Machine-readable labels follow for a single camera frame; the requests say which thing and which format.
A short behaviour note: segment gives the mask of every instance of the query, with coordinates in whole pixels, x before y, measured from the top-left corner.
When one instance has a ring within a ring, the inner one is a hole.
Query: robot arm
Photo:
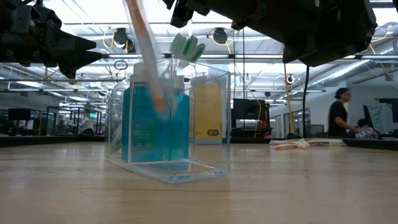
[[[174,0],[164,0],[170,9]],[[231,27],[250,27],[283,43],[284,63],[318,66],[361,52],[377,27],[369,0],[177,0],[171,24],[183,27],[193,13],[217,12]]]
[[[95,42],[62,31],[62,21],[42,0],[28,6],[30,2],[0,0],[0,62],[59,66],[74,78],[76,70],[102,58],[101,53],[87,51]]]

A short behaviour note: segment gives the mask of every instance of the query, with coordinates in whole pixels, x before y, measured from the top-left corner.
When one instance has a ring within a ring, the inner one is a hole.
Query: computer screen
[[[234,119],[266,120],[266,102],[264,100],[234,99]]]
[[[30,109],[27,108],[9,108],[8,120],[27,121],[30,120]]]
[[[398,99],[392,99],[392,122],[398,123]]]

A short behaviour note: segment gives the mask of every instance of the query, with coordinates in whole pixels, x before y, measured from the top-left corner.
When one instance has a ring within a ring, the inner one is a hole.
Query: table surface
[[[165,184],[102,143],[0,149],[1,223],[397,223],[398,152],[231,147],[231,175]]]

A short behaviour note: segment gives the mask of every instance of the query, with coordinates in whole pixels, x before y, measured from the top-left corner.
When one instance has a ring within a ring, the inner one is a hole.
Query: person
[[[379,135],[373,128],[369,127],[366,119],[359,119],[358,127],[355,134],[357,139],[379,139]]]
[[[336,91],[337,99],[329,109],[329,130],[331,138],[347,138],[346,130],[356,133],[356,128],[347,124],[347,111],[344,104],[351,101],[351,92],[349,88],[339,88]]]

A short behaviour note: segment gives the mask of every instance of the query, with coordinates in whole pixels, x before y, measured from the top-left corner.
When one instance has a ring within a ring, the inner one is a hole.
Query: man
[[[356,133],[356,128],[347,124],[347,111],[344,104],[351,101],[351,92],[348,88],[340,88],[336,91],[335,101],[329,109],[329,137],[347,138],[346,130]]]

